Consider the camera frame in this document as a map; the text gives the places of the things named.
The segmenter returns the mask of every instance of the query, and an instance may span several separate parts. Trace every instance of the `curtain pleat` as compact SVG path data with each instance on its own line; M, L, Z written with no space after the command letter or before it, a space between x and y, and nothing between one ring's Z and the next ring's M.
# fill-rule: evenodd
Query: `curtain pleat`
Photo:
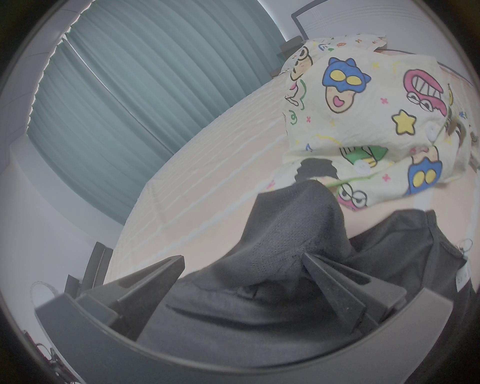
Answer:
M27 133L124 223L174 153L271 79L283 42L257 0L97 0L52 56Z

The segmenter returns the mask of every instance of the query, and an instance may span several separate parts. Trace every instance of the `white tag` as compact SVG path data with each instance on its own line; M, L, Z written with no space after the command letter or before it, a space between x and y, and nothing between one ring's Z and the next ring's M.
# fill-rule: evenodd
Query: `white tag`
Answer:
M458 272L456 273L456 290L460 292L460 290L468 283L470 280L471 270L470 270L470 263L467 261L463 267L461 267Z

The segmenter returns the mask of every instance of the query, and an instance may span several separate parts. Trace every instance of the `yellow eye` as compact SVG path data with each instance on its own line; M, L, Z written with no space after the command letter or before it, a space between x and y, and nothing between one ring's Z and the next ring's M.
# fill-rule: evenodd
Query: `yellow eye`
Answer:
M350 85L360 85L361 79L358 76L349 76L347 77L347 83Z
M418 171L413 177L413 186L415 188L418 188L423 184L424 181L425 181L425 173L423 173L423 171Z
M436 177L437 172L435 172L433 169L429 169L427 171L427 174L425 175L425 181L427 182L427 184L432 184Z
M332 73L330 74L330 78L335 81L344 81L346 76L342 71L336 69L332 71Z

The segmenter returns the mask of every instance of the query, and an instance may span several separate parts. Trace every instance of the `mattress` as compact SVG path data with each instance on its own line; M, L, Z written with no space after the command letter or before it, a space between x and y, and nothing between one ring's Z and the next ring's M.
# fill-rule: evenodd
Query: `mattress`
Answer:
M477 130L480 99L475 88L451 70L444 71ZM240 240L257 194L268 186L288 148L281 113L285 76L219 116L145 185L114 249L106 283L177 254L185 257L185 275L219 259ZM357 212L342 210L352 237L395 210L433 209L447 238L471 248L468 256L477 287L480 243L472 245L468 239L480 239L479 200L480 172L469 167L464 177L449 184Z

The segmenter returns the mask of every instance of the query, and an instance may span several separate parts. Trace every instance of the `white button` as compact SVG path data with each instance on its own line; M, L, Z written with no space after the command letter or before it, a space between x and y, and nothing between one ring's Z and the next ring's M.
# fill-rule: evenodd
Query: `white button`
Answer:
M359 175L367 176L372 172L370 165L365 160L357 160L353 167Z
M433 143L437 140L438 137L438 130L433 127L432 125L426 129L427 131L427 138Z

